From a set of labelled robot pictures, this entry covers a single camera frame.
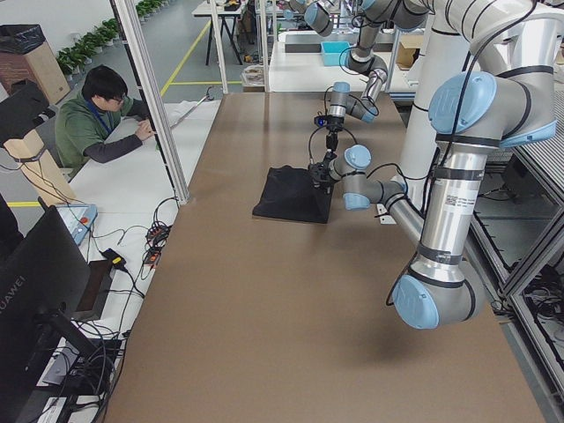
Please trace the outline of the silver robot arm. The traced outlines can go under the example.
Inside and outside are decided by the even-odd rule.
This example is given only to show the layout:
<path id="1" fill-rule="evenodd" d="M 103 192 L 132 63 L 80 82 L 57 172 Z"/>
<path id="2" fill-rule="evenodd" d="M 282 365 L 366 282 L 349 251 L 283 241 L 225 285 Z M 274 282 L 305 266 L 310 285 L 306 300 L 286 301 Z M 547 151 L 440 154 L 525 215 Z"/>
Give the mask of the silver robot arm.
<path id="1" fill-rule="evenodd" d="M 540 1 L 362 1 L 360 34 L 344 65 L 367 78 L 360 100 L 346 83 L 332 88 L 318 127 L 338 132 L 346 115 L 370 121 L 386 77 L 375 53 L 385 22 L 410 31 L 429 23 L 400 180 L 372 181 L 363 145 L 336 155 L 328 141 L 308 170 L 316 187 L 341 182 L 349 210 L 383 205 L 405 225 L 417 250 L 392 287 L 402 320 L 429 330 L 477 315 L 484 288 L 461 270 L 464 244 L 486 159 L 500 148 L 552 137 L 553 62 L 563 36 L 561 4 Z"/>
<path id="2" fill-rule="evenodd" d="M 375 53 L 376 37 L 387 21 L 404 31 L 417 28 L 428 14 L 428 8 L 416 1 L 360 1 L 358 12 L 352 19 L 360 29 L 356 44 L 343 52 L 338 64 L 340 67 L 367 78 L 361 96 L 351 94 L 350 85 L 336 82 L 330 94 L 330 106 L 314 122 L 328 129 L 326 145 L 335 152 L 338 133 L 344 129 L 345 116 L 352 116 L 363 122 L 372 122 L 378 116 L 375 105 L 382 87 L 388 79 L 387 64 Z"/>

